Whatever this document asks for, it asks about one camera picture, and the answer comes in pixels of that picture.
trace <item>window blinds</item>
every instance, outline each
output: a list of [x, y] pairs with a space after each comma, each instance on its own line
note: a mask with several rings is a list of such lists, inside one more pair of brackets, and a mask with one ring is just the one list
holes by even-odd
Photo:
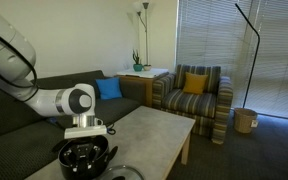
[[222, 66], [242, 106], [257, 38], [235, 3], [261, 35], [245, 107], [288, 117], [288, 1], [180, 0], [177, 64]]

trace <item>striped armchair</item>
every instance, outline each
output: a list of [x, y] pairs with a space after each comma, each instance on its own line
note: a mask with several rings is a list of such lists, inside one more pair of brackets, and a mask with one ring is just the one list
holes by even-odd
[[[202, 95], [184, 93], [185, 73], [208, 75]], [[221, 67], [177, 65], [153, 83], [153, 108], [195, 119], [193, 133], [223, 144], [233, 90], [229, 77], [220, 76]]]

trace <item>wastebasket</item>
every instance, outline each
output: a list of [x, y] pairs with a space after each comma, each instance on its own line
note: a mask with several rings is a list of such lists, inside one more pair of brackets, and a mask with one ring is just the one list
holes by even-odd
[[250, 133], [252, 131], [252, 121], [256, 120], [257, 113], [251, 109], [234, 109], [234, 129], [240, 133]]

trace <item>gray carpet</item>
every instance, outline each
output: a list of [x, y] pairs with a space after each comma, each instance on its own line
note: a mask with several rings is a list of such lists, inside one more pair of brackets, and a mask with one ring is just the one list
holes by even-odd
[[168, 180], [287, 180], [288, 120], [259, 116], [249, 134], [237, 132], [231, 115], [224, 145], [191, 135], [187, 165], [178, 158]]

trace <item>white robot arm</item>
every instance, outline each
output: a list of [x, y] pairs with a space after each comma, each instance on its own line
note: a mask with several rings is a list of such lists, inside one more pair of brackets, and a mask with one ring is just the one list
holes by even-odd
[[[93, 124], [93, 87], [77, 84], [69, 89], [39, 89], [35, 60], [31, 44], [0, 16], [0, 90], [26, 103], [42, 116], [72, 115], [77, 128], [66, 129], [65, 139], [106, 134], [105, 126]], [[33, 83], [26, 79], [31, 71]]]

